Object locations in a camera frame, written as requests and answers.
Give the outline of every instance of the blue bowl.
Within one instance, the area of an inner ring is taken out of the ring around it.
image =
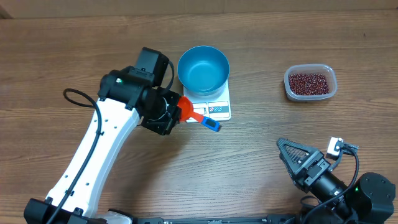
[[[214,47],[191,48],[178,62],[178,78],[187,90],[197,95],[221,91],[228,77],[228,59]]]

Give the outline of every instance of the blue handle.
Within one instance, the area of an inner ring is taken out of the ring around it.
[[[207,128],[210,128],[213,131],[219,131],[221,129],[221,125],[218,121],[215,121],[208,117],[204,117],[203,121],[201,121],[201,124],[206,126]]]

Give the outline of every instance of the wooden table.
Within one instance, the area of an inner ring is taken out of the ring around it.
[[[331,136],[361,146],[359,174],[398,184],[398,11],[280,12],[204,16],[91,17],[0,21],[0,222],[24,223],[69,165],[92,110],[64,88],[96,97],[101,77],[134,65],[143,46],[177,64],[196,45],[231,64],[232,120],[220,133],[179,124],[170,136],[138,127],[108,177],[99,212],[139,217],[240,217],[296,213],[276,140],[325,152]],[[325,63],[338,91],[294,103],[282,83],[292,65]],[[168,71],[164,83],[170,80]],[[182,92],[178,81],[174,91]],[[354,160],[334,174],[349,182]],[[398,222],[398,213],[388,223]]]

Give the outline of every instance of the white scale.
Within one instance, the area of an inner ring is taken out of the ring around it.
[[[229,121],[231,119],[231,101],[229,100],[228,81],[221,94],[210,96],[191,95],[184,87],[184,95],[192,102],[194,112],[202,114],[215,121]],[[197,123],[193,118],[188,123]]]

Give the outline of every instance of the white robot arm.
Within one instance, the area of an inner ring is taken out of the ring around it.
[[[137,110],[125,109],[125,104],[112,99],[97,101],[97,105],[102,115],[102,136],[99,138],[97,146],[78,179],[72,194],[63,205],[63,209],[73,212],[76,208],[83,210],[82,215],[93,218],[98,208],[101,192],[112,165],[119,153],[121,146],[131,131],[139,122]],[[62,175],[61,179],[50,190],[46,198],[52,198],[52,205],[58,206],[75,178],[79,168],[85,160],[88,151],[94,141],[98,117],[94,112],[85,137],[81,141],[75,156]]]
[[[166,88],[153,89],[161,85],[168,65],[174,78],[169,59],[144,47],[135,67],[112,70],[101,79],[97,102],[77,90],[64,91],[68,101],[96,110],[70,165],[45,201],[31,199],[27,204],[28,224],[132,223],[115,212],[97,215],[98,202],[120,148],[141,116],[141,126],[160,135],[170,134],[180,119],[180,95],[170,91],[172,81]],[[68,91],[83,95],[93,106],[69,99]]]

